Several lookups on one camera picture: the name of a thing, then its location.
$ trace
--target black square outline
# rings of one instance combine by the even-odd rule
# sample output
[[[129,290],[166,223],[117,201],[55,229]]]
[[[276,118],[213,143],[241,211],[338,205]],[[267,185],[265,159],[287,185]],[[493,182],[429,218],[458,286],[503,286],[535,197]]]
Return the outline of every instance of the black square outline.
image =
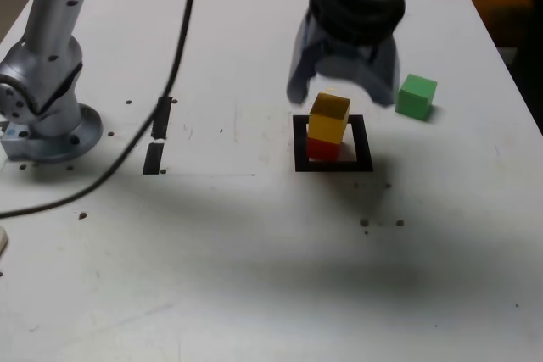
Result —
[[[364,118],[361,114],[349,115],[348,122],[353,131],[355,141],[356,161],[335,163],[323,163],[310,161],[307,157],[307,125],[309,124],[309,115],[295,114],[292,117],[294,133],[294,168],[297,173],[321,172],[321,173],[359,173],[372,172],[372,155],[370,147],[367,144],[366,127]]]

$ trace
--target yellow cube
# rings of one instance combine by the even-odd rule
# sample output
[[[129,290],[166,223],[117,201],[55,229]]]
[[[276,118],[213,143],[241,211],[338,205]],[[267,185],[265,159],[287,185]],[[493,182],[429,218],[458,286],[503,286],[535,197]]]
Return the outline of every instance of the yellow cube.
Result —
[[[341,144],[349,119],[350,100],[319,93],[309,118],[307,136],[322,142]]]

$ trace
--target stacked cubes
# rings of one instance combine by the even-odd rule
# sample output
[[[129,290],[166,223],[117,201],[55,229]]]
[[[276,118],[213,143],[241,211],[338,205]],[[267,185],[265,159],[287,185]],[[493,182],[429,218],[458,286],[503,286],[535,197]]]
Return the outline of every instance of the stacked cubes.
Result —
[[[311,108],[307,134],[307,156],[336,161],[349,119],[350,100],[319,93]]]

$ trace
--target black cable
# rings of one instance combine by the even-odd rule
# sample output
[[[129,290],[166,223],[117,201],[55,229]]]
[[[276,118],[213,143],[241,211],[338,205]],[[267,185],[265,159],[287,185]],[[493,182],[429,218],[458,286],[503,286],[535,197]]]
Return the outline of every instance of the black cable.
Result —
[[[166,99],[170,95],[171,89],[173,88],[173,85],[176,82],[177,72],[179,71],[179,66],[181,65],[181,57],[183,55],[183,49],[185,48],[185,40],[187,39],[190,15],[193,11],[193,1],[194,0],[187,0],[185,3],[185,11],[183,14],[181,33],[179,35],[179,40],[177,43],[176,57],[173,60],[170,77],[168,78],[168,82],[166,84],[165,90],[162,93],[163,99]],[[107,169],[107,171],[103,173],[93,184],[91,184],[90,186],[86,188],[83,188],[81,191],[76,192],[73,195],[70,195],[69,197],[60,199],[59,201],[54,201],[52,203],[45,203],[43,205],[37,205],[36,207],[29,207],[26,209],[16,209],[13,211],[2,212],[0,213],[0,220],[4,220],[6,218],[14,218],[15,216],[35,214],[38,212],[47,211],[48,209],[58,208],[63,205],[66,205],[67,203],[73,203],[79,198],[83,198],[86,195],[93,192],[94,190],[96,190],[97,188],[101,187],[125,162],[128,155],[132,152],[134,147],[137,145],[137,143],[145,134],[145,131],[153,123],[154,117],[157,114],[157,110],[158,110],[158,105],[153,109],[153,112],[151,112],[151,114],[145,120],[145,122],[143,122],[142,127],[139,129],[139,131],[137,131],[136,135],[132,138],[130,143],[128,143],[128,146],[126,146],[125,150],[113,162],[113,164]]]

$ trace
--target wooden block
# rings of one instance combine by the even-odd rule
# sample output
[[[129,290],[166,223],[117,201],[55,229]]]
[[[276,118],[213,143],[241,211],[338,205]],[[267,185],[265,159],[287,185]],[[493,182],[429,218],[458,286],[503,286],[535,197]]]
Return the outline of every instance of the wooden block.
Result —
[[[409,74],[398,92],[396,112],[410,118],[426,120],[437,85],[436,81]]]
[[[349,107],[349,99],[319,93],[311,108],[308,137],[341,144],[349,119]]]
[[[323,142],[322,140],[307,137],[307,157],[326,162],[337,161],[341,144]]]

